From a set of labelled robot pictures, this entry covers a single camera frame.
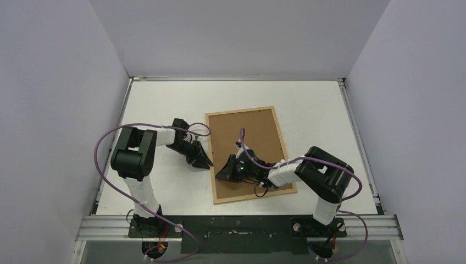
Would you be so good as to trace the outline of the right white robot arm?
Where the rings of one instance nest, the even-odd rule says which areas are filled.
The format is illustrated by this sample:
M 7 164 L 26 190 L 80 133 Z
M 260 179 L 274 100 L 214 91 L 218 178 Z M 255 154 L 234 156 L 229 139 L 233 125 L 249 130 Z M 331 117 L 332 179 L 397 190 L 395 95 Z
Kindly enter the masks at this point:
M 332 221 L 354 175 L 349 164 L 316 146 L 296 159 L 267 163 L 248 146 L 242 148 L 239 142 L 236 145 L 238 152 L 229 156 L 215 179 L 232 183 L 249 180 L 266 191 L 303 182 L 318 196 L 310 224 L 312 232 L 323 236 L 332 230 Z

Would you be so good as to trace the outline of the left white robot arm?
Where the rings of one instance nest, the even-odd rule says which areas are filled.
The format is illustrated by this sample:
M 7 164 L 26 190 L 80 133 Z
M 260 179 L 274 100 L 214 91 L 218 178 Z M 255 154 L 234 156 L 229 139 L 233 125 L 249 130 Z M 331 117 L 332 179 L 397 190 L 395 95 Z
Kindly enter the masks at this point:
M 155 198 L 149 177 L 152 171 L 156 147 L 167 148 L 183 155 L 187 164 L 194 168 L 209 169 L 213 162 L 202 144 L 187 139 L 190 125 L 183 119 L 175 118 L 170 128 L 142 130 L 135 126 L 121 129 L 115 150 L 110 160 L 111 168 L 118 173 L 135 198 L 133 225 L 137 231 L 157 237 L 165 231 L 162 207 Z

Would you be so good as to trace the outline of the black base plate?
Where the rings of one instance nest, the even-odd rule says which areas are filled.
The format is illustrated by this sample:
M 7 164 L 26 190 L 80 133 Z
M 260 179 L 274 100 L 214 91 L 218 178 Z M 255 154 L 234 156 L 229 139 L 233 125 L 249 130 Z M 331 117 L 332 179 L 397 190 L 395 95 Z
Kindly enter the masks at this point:
M 333 238 L 347 236 L 342 218 L 335 218 L 328 225 L 316 221 L 311 215 L 272 216 L 167 216 L 177 224 L 173 227 L 143 227 L 130 222 L 129 238 L 141 238 L 143 249 L 156 246 L 162 238 L 166 246 L 169 239 L 181 240 L 181 254 L 198 250 L 200 254 L 269 254 L 289 252 L 306 255 L 312 249 L 329 256 L 334 248 Z M 191 238 L 179 227 L 184 227 Z

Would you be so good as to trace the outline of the aluminium rail front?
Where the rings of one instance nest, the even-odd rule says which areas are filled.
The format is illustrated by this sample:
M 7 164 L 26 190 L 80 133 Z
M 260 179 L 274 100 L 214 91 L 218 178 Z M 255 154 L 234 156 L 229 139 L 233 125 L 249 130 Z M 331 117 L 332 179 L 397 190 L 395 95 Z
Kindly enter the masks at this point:
M 123 241 L 129 239 L 130 224 L 125 216 L 85 216 L 77 241 Z

